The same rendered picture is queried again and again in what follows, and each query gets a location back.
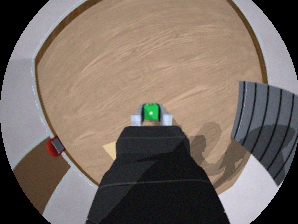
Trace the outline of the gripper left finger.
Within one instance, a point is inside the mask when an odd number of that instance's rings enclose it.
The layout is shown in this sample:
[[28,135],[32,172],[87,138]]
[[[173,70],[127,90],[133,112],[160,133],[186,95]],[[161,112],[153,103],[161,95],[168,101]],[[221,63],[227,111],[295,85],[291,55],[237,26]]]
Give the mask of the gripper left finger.
[[[142,113],[142,118],[141,118]],[[131,115],[132,126],[142,126],[144,122],[144,104],[140,104],[136,114]]]

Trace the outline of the tan flat mat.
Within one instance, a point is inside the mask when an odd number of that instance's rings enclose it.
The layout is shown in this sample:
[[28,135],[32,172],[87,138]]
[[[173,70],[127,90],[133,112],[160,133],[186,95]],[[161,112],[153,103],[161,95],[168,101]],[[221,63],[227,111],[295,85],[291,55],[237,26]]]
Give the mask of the tan flat mat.
[[107,144],[104,144],[103,145],[103,148],[108,152],[108,154],[115,160],[116,159],[116,151],[115,151],[115,148],[116,148],[116,141],[113,141],[113,142],[110,142],[110,143],[107,143]]

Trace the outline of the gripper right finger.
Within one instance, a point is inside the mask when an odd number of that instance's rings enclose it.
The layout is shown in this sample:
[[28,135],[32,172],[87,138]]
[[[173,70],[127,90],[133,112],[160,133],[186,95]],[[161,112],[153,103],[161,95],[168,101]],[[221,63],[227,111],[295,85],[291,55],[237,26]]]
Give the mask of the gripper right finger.
[[158,104],[158,106],[159,106],[158,119],[159,119],[159,122],[161,122],[161,125],[162,126],[172,125],[173,115],[171,113],[167,113],[167,111],[165,110],[162,104]]

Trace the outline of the green die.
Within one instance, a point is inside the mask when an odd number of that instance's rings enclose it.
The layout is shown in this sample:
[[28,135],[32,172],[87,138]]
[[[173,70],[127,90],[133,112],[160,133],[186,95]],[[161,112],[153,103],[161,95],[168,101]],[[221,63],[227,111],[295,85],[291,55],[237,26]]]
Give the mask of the green die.
[[158,120],[159,106],[157,103],[144,104],[144,120]]

